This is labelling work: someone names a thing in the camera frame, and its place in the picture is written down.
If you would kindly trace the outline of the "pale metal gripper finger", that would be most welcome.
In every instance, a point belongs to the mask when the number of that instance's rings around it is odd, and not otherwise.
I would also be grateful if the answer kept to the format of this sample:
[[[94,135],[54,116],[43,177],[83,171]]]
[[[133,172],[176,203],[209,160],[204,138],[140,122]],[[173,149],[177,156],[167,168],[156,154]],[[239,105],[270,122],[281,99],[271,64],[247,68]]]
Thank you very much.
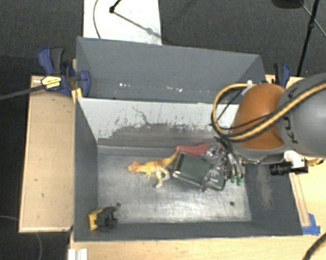
[[[208,189],[216,191],[217,190],[217,177],[218,173],[213,170],[209,170],[204,178],[200,182],[200,190],[206,192]]]

